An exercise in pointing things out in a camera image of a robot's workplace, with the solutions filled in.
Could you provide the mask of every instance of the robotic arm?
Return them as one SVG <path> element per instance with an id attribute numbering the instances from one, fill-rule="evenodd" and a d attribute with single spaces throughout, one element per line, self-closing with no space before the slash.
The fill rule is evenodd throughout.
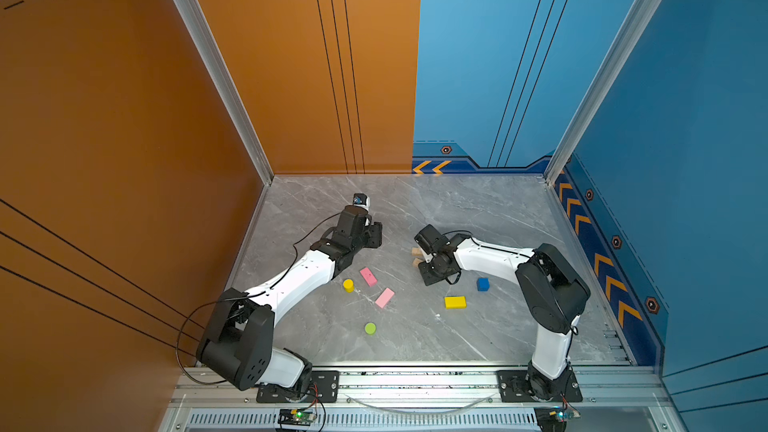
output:
<path id="1" fill-rule="evenodd" d="M 528 364 L 528 389 L 536 400 L 564 394 L 575 382 L 569 367 L 573 332 L 590 297 L 589 287 L 555 246 L 511 248 L 474 239 L 464 231 L 448 238 L 433 226 L 415 237 L 425 261 L 418 265 L 431 285 L 475 270 L 520 286 L 528 310 L 538 322 L 536 349 Z"/>
<path id="2" fill-rule="evenodd" d="M 274 384 L 301 398 L 310 386 L 312 364 L 289 350 L 272 348 L 275 324 L 349 267 L 360 250 L 381 245 L 382 224 L 372 221 L 369 207 L 367 196 L 355 194 L 338 224 L 287 270 L 244 292 L 224 291 L 197 347 L 197 360 L 240 390 Z M 242 323 L 245 329 L 236 327 Z"/>

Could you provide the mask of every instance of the light pink rectangular block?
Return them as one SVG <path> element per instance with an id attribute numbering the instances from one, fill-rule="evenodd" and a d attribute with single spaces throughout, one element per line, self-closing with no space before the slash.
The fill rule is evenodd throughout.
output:
<path id="1" fill-rule="evenodd" d="M 361 270 L 360 271 L 360 275 L 362 275 L 362 278 L 364 278 L 366 280 L 366 282 L 368 282 L 368 285 L 370 287 L 373 287 L 378 282 L 376 280 L 376 277 L 373 276 L 373 273 L 371 272 L 371 269 L 369 269 L 368 267 L 366 267 L 363 270 Z"/>
<path id="2" fill-rule="evenodd" d="M 382 292 L 381 295 L 379 295 L 379 298 L 376 300 L 376 305 L 378 305 L 380 308 L 384 308 L 387 302 L 389 302 L 389 299 L 394 297 L 395 293 L 392 292 L 392 290 L 388 287 L 384 289 L 384 292 Z"/>

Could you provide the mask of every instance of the orange wall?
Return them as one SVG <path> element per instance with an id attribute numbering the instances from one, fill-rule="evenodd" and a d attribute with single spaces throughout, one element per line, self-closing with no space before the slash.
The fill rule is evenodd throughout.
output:
<path id="1" fill-rule="evenodd" d="M 409 172 L 420 0 L 198 0 L 275 173 Z"/>
<path id="2" fill-rule="evenodd" d="M 216 298 L 262 185 L 172 0 L 7 3 L 0 198 L 179 311 Z M 175 327 L 183 320 L 1 203 L 0 231 Z M 3 236 L 0 265 L 175 340 Z M 171 347 L 4 270 L 0 316 L 3 430 L 159 425 L 179 375 Z"/>

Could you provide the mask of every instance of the yellow arrow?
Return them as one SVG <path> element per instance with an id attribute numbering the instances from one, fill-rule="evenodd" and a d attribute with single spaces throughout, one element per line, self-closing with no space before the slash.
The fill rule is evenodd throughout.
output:
<path id="1" fill-rule="evenodd" d="M 566 215 L 568 218 L 571 218 L 571 206 L 580 206 L 581 202 L 576 200 L 575 198 L 570 198 L 565 201 L 565 203 L 568 204 L 568 210 L 566 211 Z"/>
<path id="2" fill-rule="evenodd" d="M 576 235 L 578 235 L 578 225 L 581 222 L 586 222 L 587 224 L 591 224 L 592 223 L 592 221 L 589 219 L 589 217 L 580 216 L 579 214 L 576 214 L 576 225 L 575 225 Z"/>
<path id="3" fill-rule="evenodd" d="M 417 168 L 414 168 L 413 171 L 416 172 L 417 174 L 423 174 L 424 172 L 422 172 L 422 167 L 426 166 L 430 162 L 431 160 L 425 160 L 424 162 L 418 164 Z"/>
<path id="4" fill-rule="evenodd" d="M 440 165 L 439 165 L 439 166 L 437 166 L 436 168 L 433 168 L 433 169 L 432 169 L 432 171 L 433 171 L 435 174 L 442 174 L 442 170 L 440 170 L 440 169 L 441 169 L 441 168 L 443 168 L 443 167 L 445 167 L 445 166 L 446 166 L 447 164 L 449 164 L 449 163 L 451 163 L 451 161 L 450 161 L 450 160 L 446 160 L 445 162 L 443 162 L 442 164 L 440 164 Z"/>
<path id="5" fill-rule="evenodd" d="M 624 292 L 627 291 L 627 286 L 619 282 L 613 277 L 605 276 L 605 297 L 610 302 L 610 286 L 615 285 L 616 287 L 619 287 Z"/>
<path id="6" fill-rule="evenodd" d="M 594 274 L 597 275 L 598 277 L 600 277 L 600 272 L 599 272 L 600 262 L 602 262 L 603 264 L 608 264 L 611 267 L 614 266 L 613 261 L 611 261 L 605 255 L 595 254 L 594 255 Z"/>
<path id="7" fill-rule="evenodd" d="M 619 325 L 621 328 L 624 328 L 624 312 L 629 312 L 639 320 L 643 320 L 643 318 L 640 316 L 640 312 L 634 310 L 632 307 L 623 303 L 622 301 L 619 301 Z"/>
<path id="8" fill-rule="evenodd" d="M 560 202 L 563 201 L 563 189 L 564 188 L 573 188 L 573 186 L 571 184 L 566 183 L 566 182 L 563 182 L 562 184 L 560 184 Z"/>

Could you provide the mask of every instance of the yellow rectangular block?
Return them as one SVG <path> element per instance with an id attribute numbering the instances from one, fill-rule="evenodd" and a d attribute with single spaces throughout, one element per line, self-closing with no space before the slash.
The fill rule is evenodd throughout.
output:
<path id="1" fill-rule="evenodd" d="M 466 308 L 467 299 L 465 296 L 461 297 L 446 297 L 446 308 Z"/>

